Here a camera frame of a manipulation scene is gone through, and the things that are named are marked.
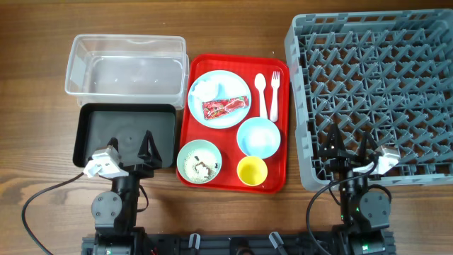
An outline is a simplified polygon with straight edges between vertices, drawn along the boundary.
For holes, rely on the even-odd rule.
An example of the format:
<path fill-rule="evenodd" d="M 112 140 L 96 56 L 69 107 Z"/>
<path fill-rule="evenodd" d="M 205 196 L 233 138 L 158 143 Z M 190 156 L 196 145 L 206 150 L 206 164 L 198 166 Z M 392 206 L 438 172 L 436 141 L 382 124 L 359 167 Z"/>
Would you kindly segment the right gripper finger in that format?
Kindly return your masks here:
<path fill-rule="evenodd" d="M 359 156 L 365 157 L 367 155 L 367 150 L 372 151 L 378 148 L 377 143 L 375 142 L 373 136 L 369 132 L 363 132 L 362 140 L 359 146 Z"/>
<path fill-rule="evenodd" d="M 319 147 L 318 156 L 328 159 L 347 158 L 349 156 L 337 124 L 330 126 L 326 141 Z"/>

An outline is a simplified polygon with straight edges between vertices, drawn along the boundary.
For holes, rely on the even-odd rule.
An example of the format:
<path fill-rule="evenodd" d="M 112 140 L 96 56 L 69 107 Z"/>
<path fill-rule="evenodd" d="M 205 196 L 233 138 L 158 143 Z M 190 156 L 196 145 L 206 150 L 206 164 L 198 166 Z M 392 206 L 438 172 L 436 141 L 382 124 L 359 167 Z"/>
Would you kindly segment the green bowl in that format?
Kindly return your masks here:
<path fill-rule="evenodd" d="M 196 150 L 196 149 L 207 149 L 207 150 L 211 151 L 215 155 L 215 157 L 217 158 L 217 161 L 219 162 L 219 171 L 209 181 L 202 182 L 202 183 L 194 183 L 194 182 L 189 180 L 189 178 L 186 176 L 186 174 L 184 172 L 183 168 L 184 168 L 184 160 L 185 160 L 185 158 L 187 157 L 187 155 L 191 151 Z M 221 168 L 222 168 L 222 156 L 220 154 L 219 149 L 213 143 L 211 143 L 211 142 L 209 142 L 207 140 L 193 140 L 193 141 L 185 144 L 180 149 L 180 151 L 178 153 L 178 156 L 177 156 L 176 165 L 177 165 L 178 173 L 182 176 L 183 180 L 188 181 L 189 183 L 192 183 L 192 184 L 205 184 L 205 183 L 208 183 L 208 182 L 212 181 L 213 179 L 215 179 L 216 176 L 221 171 Z"/>

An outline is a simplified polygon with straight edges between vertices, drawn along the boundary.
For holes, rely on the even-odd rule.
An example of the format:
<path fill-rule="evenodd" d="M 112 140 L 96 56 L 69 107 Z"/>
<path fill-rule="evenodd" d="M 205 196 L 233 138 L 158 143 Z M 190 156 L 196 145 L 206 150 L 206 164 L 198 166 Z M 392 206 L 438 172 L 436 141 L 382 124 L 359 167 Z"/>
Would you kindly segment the rice and food scraps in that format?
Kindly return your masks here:
<path fill-rule="evenodd" d="M 219 162 L 211 151 L 196 149 L 185 158 L 183 169 L 190 181 L 202 183 L 212 179 L 219 171 Z"/>

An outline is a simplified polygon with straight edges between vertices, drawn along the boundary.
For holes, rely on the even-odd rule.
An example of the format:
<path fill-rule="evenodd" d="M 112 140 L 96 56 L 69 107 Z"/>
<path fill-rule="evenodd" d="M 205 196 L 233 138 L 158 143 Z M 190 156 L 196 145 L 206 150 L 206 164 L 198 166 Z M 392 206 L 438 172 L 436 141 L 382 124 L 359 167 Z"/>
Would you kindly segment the light blue bowl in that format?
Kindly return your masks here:
<path fill-rule="evenodd" d="M 236 142 L 246 156 L 267 159 L 279 149 L 281 134 L 272 121 L 254 117 L 240 125 L 236 134 Z"/>

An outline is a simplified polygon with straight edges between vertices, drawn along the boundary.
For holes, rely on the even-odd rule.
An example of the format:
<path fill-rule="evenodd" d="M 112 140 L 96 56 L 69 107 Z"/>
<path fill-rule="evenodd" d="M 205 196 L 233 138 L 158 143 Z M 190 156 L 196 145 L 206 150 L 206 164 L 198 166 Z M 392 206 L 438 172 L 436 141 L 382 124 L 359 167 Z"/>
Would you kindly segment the red snack wrapper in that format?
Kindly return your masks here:
<path fill-rule="evenodd" d="M 247 108 L 250 102 L 247 96 L 219 99 L 202 103 L 205 120 L 212 120 L 228 115 L 238 109 Z"/>

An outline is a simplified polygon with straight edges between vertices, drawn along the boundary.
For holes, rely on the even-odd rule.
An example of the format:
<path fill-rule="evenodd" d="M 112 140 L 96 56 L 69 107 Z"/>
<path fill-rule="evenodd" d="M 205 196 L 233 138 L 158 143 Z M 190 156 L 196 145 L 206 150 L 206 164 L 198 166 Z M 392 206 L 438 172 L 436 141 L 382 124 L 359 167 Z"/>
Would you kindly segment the white napkin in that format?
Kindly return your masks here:
<path fill-rule="evenodd" d="M 193 91 L 192 96 L 198 98 L 202 102 L 214 100 L 219 93 L 219 84 L 214 81 L 199 81 Z"/>

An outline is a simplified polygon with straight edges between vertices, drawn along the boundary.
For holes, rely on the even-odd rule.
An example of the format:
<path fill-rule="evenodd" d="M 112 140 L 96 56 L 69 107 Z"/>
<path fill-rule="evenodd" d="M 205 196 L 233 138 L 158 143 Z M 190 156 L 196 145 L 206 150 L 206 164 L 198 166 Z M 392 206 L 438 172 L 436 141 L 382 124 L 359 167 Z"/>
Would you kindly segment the yellow cup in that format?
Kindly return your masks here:
<path fill-rule="evenodd" d="M 247 186 L 259 186 L 268 177 L 268 167 L 259 157 L 247 156 L 240 160 L 236 168 L 237 176 Z"/>

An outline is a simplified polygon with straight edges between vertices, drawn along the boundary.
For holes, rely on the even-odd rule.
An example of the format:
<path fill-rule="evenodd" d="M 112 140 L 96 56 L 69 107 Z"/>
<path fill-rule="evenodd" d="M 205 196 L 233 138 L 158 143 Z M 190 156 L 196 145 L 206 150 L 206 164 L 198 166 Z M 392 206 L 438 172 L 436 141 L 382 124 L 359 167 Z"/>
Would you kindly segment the white plastic fork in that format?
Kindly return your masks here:
<path fill-rule="evenodd" d="M 278 89 L 280 87 L 280 73 L 278 71 L 273 72 L 271 86 L 273 88 L 273 96 L 270 107 L 270 120 L 276 122 L 278 119 Z"/>

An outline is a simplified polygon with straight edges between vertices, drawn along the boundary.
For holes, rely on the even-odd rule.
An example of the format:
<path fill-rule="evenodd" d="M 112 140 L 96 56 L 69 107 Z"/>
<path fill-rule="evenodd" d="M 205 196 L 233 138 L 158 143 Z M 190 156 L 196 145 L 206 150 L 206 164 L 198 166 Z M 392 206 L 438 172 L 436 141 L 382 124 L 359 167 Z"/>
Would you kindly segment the light blue plate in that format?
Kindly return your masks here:
<path fill-rule="evenodd" d="M 250 104 L 247 108 L 235 110 L 234 112 L 223 117 L 205 120 L 202 110 L 203 102 L 190 94 L 199 81 L 214 81 L 219 84 L 219 93 L 213 101 L 247 96 Z M 192 117 L 194 117 L 200 124 L 214 129 L 230 128 L 240 123 L 248 114 L 251 108 L 251 103 L 252 96 L 248 84 L 239 75 L 225 70 L 214 70 L 201 75 L 193 82 L 188 92 L 188 108 Z"/>

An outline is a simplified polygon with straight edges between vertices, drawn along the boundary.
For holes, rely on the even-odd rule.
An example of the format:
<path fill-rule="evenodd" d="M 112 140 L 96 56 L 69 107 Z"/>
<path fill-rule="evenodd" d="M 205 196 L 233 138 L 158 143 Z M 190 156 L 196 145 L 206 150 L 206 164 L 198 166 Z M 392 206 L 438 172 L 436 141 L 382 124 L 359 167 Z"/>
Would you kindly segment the white plastic spoon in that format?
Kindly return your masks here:
<path fill-rule="evenodd" d="M 268 118 L 267 108 L 265 104 L 264 90 L 266 88 L 266 80 L 263 74 L 258 73 L 254 79 L 255 88 L 259 94 L 259 115 L 261 118 Z"/>

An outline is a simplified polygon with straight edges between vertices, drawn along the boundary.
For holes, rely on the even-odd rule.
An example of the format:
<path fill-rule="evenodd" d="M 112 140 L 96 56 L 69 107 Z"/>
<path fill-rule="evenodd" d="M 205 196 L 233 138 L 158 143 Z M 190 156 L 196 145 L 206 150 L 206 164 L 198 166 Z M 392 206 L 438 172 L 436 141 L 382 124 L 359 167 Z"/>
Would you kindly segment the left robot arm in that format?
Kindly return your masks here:
<path fill-rule="evenodd" d="M 110 191 L 96 196 L 91 205 L 96 234 L 85 239 L 82 254 L 156 254 L 152 240 L 143 227 L 136 226 L 138 199 L 145 194 L 139 184 L 152 178 L 162 167 L 162 159 L 151 131 L 145 132 L 137 157 L 142 163 L 125 166 L 118 152 L 119 142 L 112 137 L 104 148 L 97 149 L 89 158 L 84 173 L 89 177 L 100 176 L 112 181 Z"/>

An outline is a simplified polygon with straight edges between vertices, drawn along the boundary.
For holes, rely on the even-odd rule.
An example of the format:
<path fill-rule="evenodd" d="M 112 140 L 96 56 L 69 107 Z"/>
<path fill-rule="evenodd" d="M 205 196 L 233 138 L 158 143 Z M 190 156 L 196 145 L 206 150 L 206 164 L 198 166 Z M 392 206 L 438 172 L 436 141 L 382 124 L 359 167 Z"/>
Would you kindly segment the grey dishwasher rack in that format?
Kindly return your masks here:
<path fill-rule="evenodd" d="M 303 187 L 334 177 L 318 149 L 336 124 L 350 153 L 370 133 L 399 163 L 371 182 L 452 183 L 452 11 L 299 14 L 285 38 Z"/>

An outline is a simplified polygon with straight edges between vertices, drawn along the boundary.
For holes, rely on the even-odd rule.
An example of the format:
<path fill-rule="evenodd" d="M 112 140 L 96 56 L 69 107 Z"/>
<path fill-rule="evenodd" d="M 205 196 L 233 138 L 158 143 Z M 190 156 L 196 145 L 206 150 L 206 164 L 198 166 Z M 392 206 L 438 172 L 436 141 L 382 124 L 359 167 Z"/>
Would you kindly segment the black plastic tray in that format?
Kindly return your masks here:
<path fill-rule="evenodd" d="M 73 163 L 84 167 L 88 158 L 111 138 L 118 140 L 121 162 L 140 164 L 138 157 L 146 131 L 152 133 L 162 167 L 174 164 L 176 110 L 169 104 L 87 103 L 81 108 Z"/>

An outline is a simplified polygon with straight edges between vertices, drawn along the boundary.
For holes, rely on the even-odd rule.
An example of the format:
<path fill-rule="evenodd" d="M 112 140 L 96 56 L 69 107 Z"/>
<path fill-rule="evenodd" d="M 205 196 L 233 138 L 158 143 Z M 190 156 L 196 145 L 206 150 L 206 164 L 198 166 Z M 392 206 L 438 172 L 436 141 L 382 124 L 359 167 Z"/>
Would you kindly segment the clear plastic bin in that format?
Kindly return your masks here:
<path fill-rule="evenodd" d="M 185 106 L 189 57 L 181 36 L 80 34 L 74 38 L 64 90 L 87 103 Z"/>

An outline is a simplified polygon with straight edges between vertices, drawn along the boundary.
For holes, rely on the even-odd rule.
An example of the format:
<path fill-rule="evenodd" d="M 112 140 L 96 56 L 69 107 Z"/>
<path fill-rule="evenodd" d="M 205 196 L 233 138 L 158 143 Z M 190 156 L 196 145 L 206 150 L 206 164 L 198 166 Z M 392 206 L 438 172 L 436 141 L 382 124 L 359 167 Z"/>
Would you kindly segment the red serving tray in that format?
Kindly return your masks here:
<path fill-rule="evenodd" d="M 192 117 L 187 100 L 180 132 L 180 146 L 183 147 L 193 140 L 207 140 L 219 149 L 222 156 L 221 171 L 212 181 L 202 184 L 202 188 L 249 193 L 277 193 L 285 185 L 287 177 L 287 139 L 289 128 L 289 69 L 287 65 L 278 59 L 202 54 L 197 56 L 190 65 L 188 90 L 197 78 L 214 70 L 233 72 L 248 84 L 252 96 L 251 108 L 246 117 L 235 126 L 214 129 L 200 124 Z M 264 160 L 268 167 L 266 180 L 259 186 L 247 186 L 240 181 L 236 173 L 237 164 L 245 157 L 245 154 L 237 145 L 236 134 L 244 121 L 259 116 L 259 94 L 254 86 L 256 74 L 261 73 L 265 79 L 270 80 L 274 71 L 280 73 L 276 126 L 281 134 L 281 143 L 277 152 Z"/>

